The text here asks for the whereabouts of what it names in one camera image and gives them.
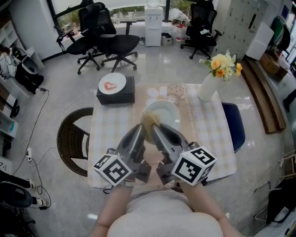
checkered tablecloth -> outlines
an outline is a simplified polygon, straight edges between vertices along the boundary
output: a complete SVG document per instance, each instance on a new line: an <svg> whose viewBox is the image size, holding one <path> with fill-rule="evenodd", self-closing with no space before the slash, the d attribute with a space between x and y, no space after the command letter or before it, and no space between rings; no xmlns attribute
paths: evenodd
<svg viewBox="0 0 296 237"><path fill-rule="evenodd" d="M104 181L93 165L108 148L116 148L122 137L140 122L141 112L154 100L165 99L168 84L136 85L136 102L133 105L102 106L96 98L92 115L88 153L88 183L103 188ZM183 84L184 99L177 105L181 115L180 132L190 141L197 141L217 157L217 162L208 175L215 180L236 172L234 149L225 113L217 92L212 100L203 102L197 96L199 84ZM162 155L155 146L145 142L145 160L152 166L148 185L161 185L155 171Z"/></svg>

white cube with marker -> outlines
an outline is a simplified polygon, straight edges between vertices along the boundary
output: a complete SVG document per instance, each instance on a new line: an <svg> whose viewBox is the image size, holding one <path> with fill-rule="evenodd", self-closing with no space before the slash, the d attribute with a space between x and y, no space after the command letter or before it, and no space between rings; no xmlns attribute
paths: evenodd
<svg viewBox="0 0 296 237"><path fill-rule="evenodd" d="M204 180L217 158L205 147L198 147L180 154L172 174L194 186Z"/></svg>
<svg viewBox="0 0 296 237"><path fill-rule="evenodd" d="M132 171L118 155L104 154L95 163L93 169L113 186L118 185L128 177Z"/></svg>

vase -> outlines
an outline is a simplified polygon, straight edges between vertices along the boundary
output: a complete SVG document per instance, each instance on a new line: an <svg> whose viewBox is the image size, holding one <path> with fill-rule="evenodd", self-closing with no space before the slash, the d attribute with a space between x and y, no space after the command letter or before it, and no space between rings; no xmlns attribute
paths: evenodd
<svg viewBox="0 0 296 237"><path fill-rule="evenodd" d="M223 77L213 77L213 74L209 73L199 89L198 97L205 102L209 101L222 80Z"/></svg>

forearm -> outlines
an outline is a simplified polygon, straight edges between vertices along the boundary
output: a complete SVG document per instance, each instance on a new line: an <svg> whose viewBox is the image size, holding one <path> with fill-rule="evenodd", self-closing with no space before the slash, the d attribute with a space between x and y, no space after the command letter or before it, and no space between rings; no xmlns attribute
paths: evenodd
<svg viewBox="0 0 296 237"><path fill-rule="evenodd" d="M208 194L202 184L199 183L196 186L191 186L187 183L180 183L180 186L194 212L203 212L214 217L218 221L224 237L242 237L228 222L220 206Z"/></svg>
<svg viewBox="0 0 296 237"><path fill-rule="evenodd" d="M91 237L107 236L108 229L113 222L125 214L131 192L132 188L124 186L117 186L112 189L108 200L99 213Z"/></svg>

wooden step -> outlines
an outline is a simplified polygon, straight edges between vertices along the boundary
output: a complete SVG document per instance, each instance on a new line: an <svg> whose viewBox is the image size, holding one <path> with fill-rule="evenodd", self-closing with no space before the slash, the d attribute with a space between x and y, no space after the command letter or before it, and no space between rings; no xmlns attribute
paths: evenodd
<svg viewBox="0 0 296 237"><path fill-rule="evenodd" d="M241 62L244 77L257 105L266 134L280 132L286 124L278 102L257 64L245 59Z"/></svg>

